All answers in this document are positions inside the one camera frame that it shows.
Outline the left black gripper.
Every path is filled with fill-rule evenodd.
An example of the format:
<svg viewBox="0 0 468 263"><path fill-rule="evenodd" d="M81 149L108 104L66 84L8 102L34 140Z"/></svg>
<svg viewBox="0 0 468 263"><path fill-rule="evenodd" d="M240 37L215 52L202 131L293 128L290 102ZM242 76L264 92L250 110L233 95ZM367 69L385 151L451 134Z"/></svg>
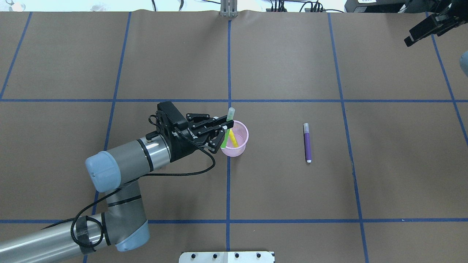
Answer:
<svg viewBox="0 0 468 263"><path fill-rule="evenodd" d="M226 128L232 128L234 121L227 121L227 115L221 118L212 118L209 114L187 113L188 132L194 138L207 136L205 148L212 154L216 154L222 142ZM174 163L197 150L203 150L200 145L186 137L180 131L166 127L166 142L170 152L170 162Z"/></svg>

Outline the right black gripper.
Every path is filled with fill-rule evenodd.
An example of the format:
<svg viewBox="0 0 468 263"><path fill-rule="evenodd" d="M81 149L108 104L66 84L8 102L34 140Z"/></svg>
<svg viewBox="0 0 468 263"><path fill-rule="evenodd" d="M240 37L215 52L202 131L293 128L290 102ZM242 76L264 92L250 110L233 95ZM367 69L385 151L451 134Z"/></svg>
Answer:
<svg viewBox="0 0 468 263"><path fill-rule="evenodd" d="M441 36L453 28L467 23L467 0L441 0L435 8L435 14L431 14L423 21L409 30L409 35L404 38L407 47L411 47L419 40L432 34Z"/></svg>

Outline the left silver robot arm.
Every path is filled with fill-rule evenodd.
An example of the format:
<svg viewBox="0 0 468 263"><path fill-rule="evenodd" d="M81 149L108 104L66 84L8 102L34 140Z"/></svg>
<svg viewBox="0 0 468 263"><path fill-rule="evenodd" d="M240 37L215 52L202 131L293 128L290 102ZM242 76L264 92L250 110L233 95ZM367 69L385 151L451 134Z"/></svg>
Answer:
<svg viewBox="0 0 468 263"><path fill-rule="evenodd" d="M127 252L150 239L149 221L142 201L139 179L146 176L191 176L215 167L213 154L234 126L225 115L164 113L150 115L156 130L142 138L87 158L90 178L103 196L82 208L74 217L61 220L30 235L1 244L2 263L56 263L87 256L114 245ZM201 171L156 173L194 151L207 155L212 164Z"/></svg>

